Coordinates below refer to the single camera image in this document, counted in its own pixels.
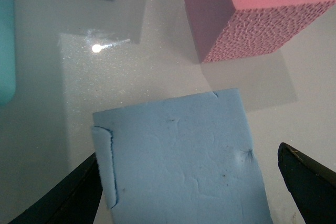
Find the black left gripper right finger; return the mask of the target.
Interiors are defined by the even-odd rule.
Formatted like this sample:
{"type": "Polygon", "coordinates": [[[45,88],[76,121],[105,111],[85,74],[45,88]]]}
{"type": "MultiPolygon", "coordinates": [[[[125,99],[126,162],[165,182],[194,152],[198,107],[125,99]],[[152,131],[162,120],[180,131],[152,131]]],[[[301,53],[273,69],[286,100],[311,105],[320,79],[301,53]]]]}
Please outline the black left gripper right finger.
{"type": "Polygon", "coordinates": [[[335,223],[335,172],[282,142],[278,167],[305,223],[335,223]]]}

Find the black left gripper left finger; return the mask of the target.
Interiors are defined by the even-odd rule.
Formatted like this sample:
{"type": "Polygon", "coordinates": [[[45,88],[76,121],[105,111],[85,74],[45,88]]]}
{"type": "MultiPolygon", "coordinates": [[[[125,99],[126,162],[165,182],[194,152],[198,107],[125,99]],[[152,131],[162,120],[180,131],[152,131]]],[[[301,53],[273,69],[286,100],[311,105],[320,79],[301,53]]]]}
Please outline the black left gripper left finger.
{"type": "Polygon", "coordinates": [[[10,223],[93,223],[102,196],[95,153],[10,223]]]}

